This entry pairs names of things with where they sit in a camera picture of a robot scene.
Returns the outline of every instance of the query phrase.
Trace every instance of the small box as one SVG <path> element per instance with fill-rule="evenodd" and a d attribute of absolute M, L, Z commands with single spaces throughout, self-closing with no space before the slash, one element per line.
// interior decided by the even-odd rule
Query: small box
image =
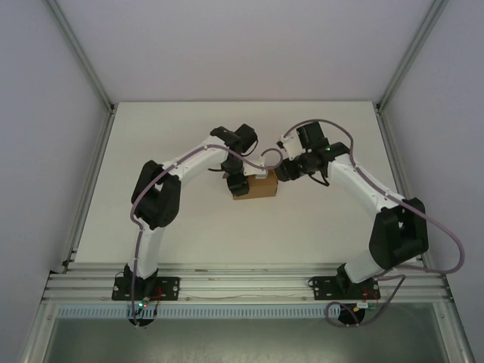
<path fill-rule="evenodd" d="M 269 170 L 267 178 L 257 179 L 254 175 L 249 175 L 249 193 L 240 197 L 234 196 L 234 200 L 255 199 L 265 197 L 275 197 L 278 192 L 278 178 L 274 170 Z"/>

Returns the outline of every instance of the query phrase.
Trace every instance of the white wall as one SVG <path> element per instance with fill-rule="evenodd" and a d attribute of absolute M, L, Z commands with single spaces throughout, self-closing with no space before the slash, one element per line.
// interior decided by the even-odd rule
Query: white wall
<path fill-rule="evenodd" d="M 458 233 L 467 250 L 449 276 L 477 361 L 484 361 L 484 2 L 449 2 L 387 115 L 396 132 L 414 194 L 429 214 Z M 438 266 L 457 250 L 430 229 Z"/>
<path fill-rule="evenodd" d="M 105 110 L 39 0 L 0 6 L 0 361 L 61 263 Z"/>
<path fill-rule="evenodd" d="M 119 101 L 378 101 L 432 0 L 59 0 Z"/>

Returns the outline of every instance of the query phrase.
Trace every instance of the glass panel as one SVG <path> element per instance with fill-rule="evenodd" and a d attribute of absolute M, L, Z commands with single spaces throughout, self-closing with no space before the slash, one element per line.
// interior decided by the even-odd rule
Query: glass panel
<path fill-rule="evenodd" d="M 321 319 L 160 319 L 139 329 L 124 320 L 55 324 L 47 363 L 448 361 L 431 304 L 392 304 L 357 329 Z"/>

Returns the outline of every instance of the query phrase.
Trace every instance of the white table surface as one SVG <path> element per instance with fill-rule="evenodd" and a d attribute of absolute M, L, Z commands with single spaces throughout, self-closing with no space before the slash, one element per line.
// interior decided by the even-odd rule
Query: white table surface
<path fill-rule="evenodd" d="M 157 102 L 119 104 L 76 254 L 78 263 L 126 263 L 137 233 L 130 198 L 148 160 L 171 160 L 212 129 L 242 123 L 259 136 L 254 155 L 305 119 L 330 119 L 355 138 L 355 156 L 395 190 L 371 102 Z M 330 142 L 346 137 L 323 125 Z M 276 161 L 268 155 L 268 162 Z M 368 248 L 369 215 L 341 187 L 303 177 L 278 195 L 232 200 L 222 174 L 206 172 L 182 189 L 180 213 L 166 229 L 159 262 L 180 265 L 312 265 L 346 262 Z"/>

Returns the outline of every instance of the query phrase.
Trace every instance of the brown box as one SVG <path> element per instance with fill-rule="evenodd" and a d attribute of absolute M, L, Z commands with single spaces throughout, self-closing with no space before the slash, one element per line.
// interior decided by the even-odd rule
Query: brown box
<path fill-rule="evenodd" d="M 254 175 L 249 175 L 248 180 L 249 193 L 240 197 L 234 196 L 234 200 L 275 197 L 278 192 L 278 177 L 274 170 L 268 171 L 267 178 L 257 179 Z"/>

